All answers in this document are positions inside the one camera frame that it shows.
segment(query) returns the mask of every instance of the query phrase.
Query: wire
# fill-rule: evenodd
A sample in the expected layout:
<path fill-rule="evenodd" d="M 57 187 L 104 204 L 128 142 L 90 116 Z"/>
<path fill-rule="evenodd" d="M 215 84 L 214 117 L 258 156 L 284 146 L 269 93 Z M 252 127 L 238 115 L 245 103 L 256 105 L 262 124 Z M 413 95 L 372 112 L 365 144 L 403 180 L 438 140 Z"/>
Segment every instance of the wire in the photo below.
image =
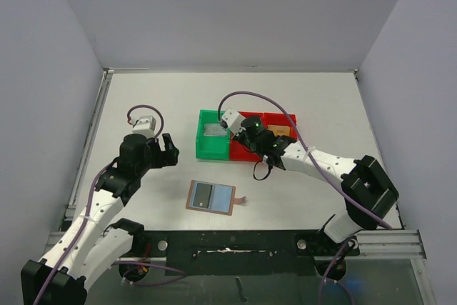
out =
<path fill-rule="evenodd" d="M 109 229 L 113 228 L 113 226 L 114 226 L 114 224 L 109 224 L 109 225 L 103 230 L 103 234 L 102 234 L 103 238 L 106 237 L 106 232 L 107 232 Z"/>
<path fill-rule="evenodd" d="M 254 178 L 254 180 L 256 181 L 263 181 L 265 180 L 266 178 L 268 178 L 270 176 L 270 173 L 271 173 L 271 170 L 273 169 L 273 166 L 271 165 L 268 165 L 268 172 L 266 173 L 266 175 L 262 178 L 262 179 L 257 179 L 256 177 L 256 167 L 258 164 L 260 164 L 262 161 L 257 161 L 256 164 L 254 164 L 254 170 L 252 171 L 252 177 Z"/>
<path fill-rule="evenodd" d="M 130 120 L 131 120 L 131 113 L 133 110 L 136 110 L 136 109 L 150 109 L 154 112 L 156 112 L 158 115 L 159 115 L 159 118 L 160 118 L 160 129 L 159 131 L 157 132 L 157 134 L 153 137 L 153 139 L 156 139 L 157 137 L 159 137 L 159 135 L 162 133 L 162 131 L 164 130 L 164 116 L 162 116 L 162 113 L 156 109 L 154 106 L 151 106 L 151 105 L 146 105 L 146 104 L 140 104 L 140 105 L 135 105 L 134 107 L 132 107 L 131 109 L 129 109 L 127 111 L 127 123 L 129 123 L 130 125 L 135 125 L 135 123 L 131 123 Z"/>
<path fill-rule="evenodd" d="M 135 266 L 134 268 L 129 269 L 128 271 L 126 271 L 122 275 L 123 278 L 125 278 L 128 273 L 131 273 L 132 271 L 136 270 L 137 266 L 145 266 L 145 267 L 149 267 L 149 268 L 152 267 L 152 268 L 157 268 L 157 269 L 163 269 L 165 271 L 173 271 L 175 273 L 180 273 L 181 274 L 180 276 L 177 276 L 176 278 L 169 279 L 169 280 L 163 280 L 163 281 L 157 281 L 157 282 L 145 282 L 145 283 L 136 282 L 136 283 L 133 284 L 135 286 L 162 286 L 162 285 L 166 285 L 166 284 L 171 284 L 172 282 L 175 282 L 175 281 L 178 281 L 178 280 L 182 280 L 187 276 L 185 271 L 181 271 L 179 269 L 175 269 L 175 268 L 171 268 L 171 267 L 167 267 L 167 266 L 162 266 L 160 264 L 148 264 L 146 262 L 138 262 L 138 261 L 116 261 L 116 262 L 113 263 L 113 266 L 119 265 L 119 264 L 126 264 L 126 265 Z"/>
<path fill-rule="evenodd" d="M 39 302 L 41 301 L 41 298 L 44 295 L 44 292 L 46 291 L 46 288 L 51 283 L 51 280 L 54 277 L 54 275 L 56 274 L 56 272 L 59 270 L 60 265 L 65 260 L 65 258 L 70 254 L 74 245 L 79 240 L 79 237 L 81 237 L 84 229 L 86 228 L 87 222 L 89 221 L 88 220 L 89 215 L 91 214 L 92 199 L 94 197 L 95 185 L 97 184 L 98 180 L 100 179 L 100 176 L 105 172 L 105 170 L 107 170 L 110 166 L 112 166 L 115 163 L 116 163 L 116 159 L 114 159 L 110 164 L 107 164 L 102 170 L 100 170 L 100 172 L 97 175 L 95 175 L 95 178 L 92 181 L 91 189 L 89 190 L 89 197 L 87 199 L 86 211 L 84 213 L 83 222 L 81 223 L 81 226 L 79 227 L 78 232 L 76 232 L 76 235 L 74 236 L 73 240 L 70 242 L 69 246 L 66 247 L 66 250 L 64 251 L 62 256 L 60 256 L 60 259 L 57 260 L 56 265 L 53 267 L 53 269 L 49 273 L 48 277 L 44 281 L 43 286 L 41 286 L 38 294 L 36 295 L 33 305 L 39 304 Z"/>
<path fill-rule="evenodd" d="M 140 262 L 146 262 L 146 260 L 148 259 L 149 257 L 149 253 L 151 252 L 151 245 L 149 243 L 146 244 L 146 249 L 144 251 L 144 255 L 143 255 L 143 258 L 140 260 Z M 137 270 L 140 271 L 141 270 L 141 267 L 143 267 L 145 269 L 144 266 L 138 266 L 137 267 Z"/>
<path fill-rule="evenodd" d="M 269 103 L 273 104 L 274 106 L 276 106 L 279 110 L 281 110 L 281 112 L 284 114 L 284 116 L 286 116 L 286 118 L 288 119 L 288 121 L 290 122 L 291 126 L 292 126 L 292 129 L 295 130 L 295 132 L 297 133 L 297 137 L 298 137 L 298 140 L 300 141 L 301 145 L 303 146 L 303 148 L 306 150 L 306 152 L 308 153 L 308 156 L 309 158 L 311 159 L 311 162 L 313 162 L 313 165 L 316 167 L 317 171 L 322 175 L 322 177 L 327 180 L 327 182 L 340 194 L 343 196 L 343 198 L 345 200 L 347 200 L 349 203 L 351 203 L 352 205 L 354 205 L 358 210 L 362 211 L 364 214 L 370 216 L 372 219 L 374 219 L 375 221 L 377 221 L 379 223 L 379 225 L 381 225 L 383 228 L 385 229 L 388 229 L 388 230 L 392 230 L 392 226 L 387 223 L 386 221 L 384 221 L 382 218 L 378 217 L 377 215 L 375 215 L 373 212 L 371 212 L 370 210 L 366 209 L 365 207 L 363 207 L 362 205 L 360 205 L 357 201 L 353 200 L 349 195 L 347 195 L 346 193 L 343 192 L 343 190 L 341 189 L 341 187 L 335 182 L 333 181 L 330 177 L 327 176 L 327 174 L 322 170 L 322 168 L 319 166 L 319 164 L 317 163 L 316 159 L 314 158 L 313 154 L 309 151 L 309 148 L 308 146 L 305 144 L 303 138 L 301 137 L 300 135 L 300 131 L 298 131 L 297 129 L 297 125 L 295 125 L 295 123 L 293 122 L 293 119 L 291 118 L 291 116 L 288 114 L 288 112 L 279 104 L 277 103 L 276 101 L 274 101 L 273 99 L 271 98 L 268 98 L 267 96 L 264 96 L 262 94 L 259 94 L 259 93 L 256 93 L 256 92 L 250 92 L 250 91 L 235 91 L 235 92 L 232 92 L 230 94 L 227 94 L 224 98 L 222 98 L 221 102 L 219 103 L 219 106 L 217 108 L 217 117 L 219 119 L 219 121 L 221 120 L 221 108 L 222 108 L 222 105 L 224 104 L 225 100 L 227 100 L 228 98 L 230 98 L 231 96 L 237 96 L 237 95 L 240 95 L 240 94 L 245 94 L 245 95 L 248 95 L 248 96 L 256 96 L 257 98 L 261 98 L 263 100 L 266 100 L 268 101 Z"/>
<path fill-rule="evenodd" d="M 346 258 L 346 256 L 352 251 L 354 250 L 354 248 L 356 247 L 356 244 L 353 243 L 352 246 L 349 246 L 348 245 L 348 249 L 346 249 L 343 253 L 341 253 L 341 255 L 338 257 L 338 260 L 335 262 L 335 265 L 332 267 L 332 269 L 330 270 L 330 272 L 332 272 L 332 270 L 336 270 L 343 262 L 344 262 L 344 259 Z"/>
<path fill-rule="evenodd" d="M 330 270 L 332 269 L 333 265 L 335 264 L 336 260 L 338 259 L 338 257 L 343 253 L 343 250 L 346 248 L 346 246 L 349 244 L 349 241 L 352 239 L 352 237 L 349 237 L 347 239 L 344 240 L 344 242 L 342 243 L 342 245 L 340 246 L 340 249 L 338 250 L 338 252 L 335 254 L 335 256 L 333 257 L 333 259 L 331 260 L 330 264 L 327 266 L 327 269 L 326 271 L 323 273 L 323 276 L 322 276 L 322 280 L 321 280 L 321 283 L 319 284 L 319 290 L 318 290 L 318 305 L 321 305 L 321 302 L 322 302 L 322 290 L 323 290 L 323 285 L 325 284 L 326 282 L 326 279 L 327 279 L 327 276 L 328 276 L 328 273 L 330 273 Z"/>
<path fill-rule="evenodd" d="M 351 304 L 355 305 L 356 302 L 354 301 L 354 297 L 352 296 L 351 292 L 346 287 L 346 285 L 344 285 L 344 284 L 342 284 L 341 282 L 338 282 L 338 281 L 336 282 L 336 284 L 339 285 L 346 292 L 346 294 L 349 297 L 349 300 L 351 300 Z"/>

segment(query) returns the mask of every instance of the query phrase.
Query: red tray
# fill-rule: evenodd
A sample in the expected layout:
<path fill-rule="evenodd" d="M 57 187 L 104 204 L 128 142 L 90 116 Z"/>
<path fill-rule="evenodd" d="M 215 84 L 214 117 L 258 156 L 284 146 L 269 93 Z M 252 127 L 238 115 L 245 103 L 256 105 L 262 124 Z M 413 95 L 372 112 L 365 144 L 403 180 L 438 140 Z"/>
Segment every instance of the red tray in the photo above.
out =
<path fill-rule="evenodd" d="M 261 112 L 240 112 L 245 117 L 250 116 L 260 116 L 262 122 L 265 126 L 268 125 L 284 125 L 291 128 L 290 137 L 297 138 L 296 132 L 292 129 L 292 125 L 289 123 L 286 116 L 283 114 L 271 114 L 271 113 L 261 113 Z M 295 125 L 297 124 L 297 120 L 295 114 L 291 114 L 293 122 Z M 255 155 L 254 153 L 248 152 L 248 148 L 242 146 L 237 141 L 233 139 L 230 140 L 230 160 L 232 161 L 252 161 L 257 162 L 260 161 L 261 158 Z"/>

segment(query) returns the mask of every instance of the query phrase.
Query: glass panel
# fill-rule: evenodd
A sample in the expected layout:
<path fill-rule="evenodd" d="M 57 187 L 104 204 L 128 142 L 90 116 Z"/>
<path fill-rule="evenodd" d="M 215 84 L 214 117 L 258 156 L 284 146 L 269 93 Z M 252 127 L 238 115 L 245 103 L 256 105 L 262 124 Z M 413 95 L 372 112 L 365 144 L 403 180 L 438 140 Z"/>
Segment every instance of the glass panel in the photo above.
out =
<path fill-rule="evenodd" d="M 151 270 L 145 282 L 162 280 L 162 270 Z M 160 287 L 121 285 L 118 269 L 107 271 L 92 287 L 86 305 L 162 304 L 317 304 L 320 279 L 294 274 L 268 276 L 190 276 Z M 343 283 L 355 304 L 423 305 L 409 260 L 352 260 Z M 323 305 L 351 304 L 335 284 L 323 290 Z"/>

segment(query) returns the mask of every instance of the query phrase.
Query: white table surface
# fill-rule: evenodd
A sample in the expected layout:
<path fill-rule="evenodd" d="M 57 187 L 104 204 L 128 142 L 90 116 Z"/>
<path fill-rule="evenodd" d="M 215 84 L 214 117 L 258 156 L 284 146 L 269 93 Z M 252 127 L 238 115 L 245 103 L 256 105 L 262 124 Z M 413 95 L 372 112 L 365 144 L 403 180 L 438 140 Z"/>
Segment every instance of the white table surface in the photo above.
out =
<path fill-rule="evenodd" d="M 96 132 L 76 213 L 87 200 L 96 173 L 119 154 L 131 133 L 127 110 L 136 104 L 159 108 L 165 130 L 180 150 L 174 167 L 150 170 L 141 188 L 113 220 L 129 218 L 148 230 L 318 229 L 344 207 L 343 198 L 328 184 L 307 175 L 274 169 L 265 181 L 252 178 L 253 163 L 198 161 L 195 139 L 201 109 L 216 109 L 220 99 L 238 90 L 270 96 L 297 116 L 309 146 L 344 157 L 379 158 L 376 142 L 351 73 L 151 73 L 114 74 Z M 223 109 L 278 112 L 250 96 L 229 99 Z M 138 118 L 148 110 L 134 112 Z M 266 167 L 259 166 L 258 175 Z M 247 202 L 235 205 L 232 216 L 186 209 L 191 180 L 236 187 Z M 401 228 L 396 209 L 386 220 Z"/>

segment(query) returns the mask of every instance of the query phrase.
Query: small white cube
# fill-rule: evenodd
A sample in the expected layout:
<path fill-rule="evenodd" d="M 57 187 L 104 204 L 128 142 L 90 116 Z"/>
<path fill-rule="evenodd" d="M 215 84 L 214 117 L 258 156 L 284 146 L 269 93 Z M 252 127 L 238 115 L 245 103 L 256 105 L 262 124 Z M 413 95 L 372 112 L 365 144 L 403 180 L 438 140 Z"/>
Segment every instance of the small white cube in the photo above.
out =
<path fill-rule="evenodd" d="M 156 129 L 156 119 L 153 116 L 142 116 L 140 119 L 135 123 L 132 132 L 134 134 L 141 134 L 145 136 L 147 139 L 154 137 L 156 134 L 154 130 Z"/>

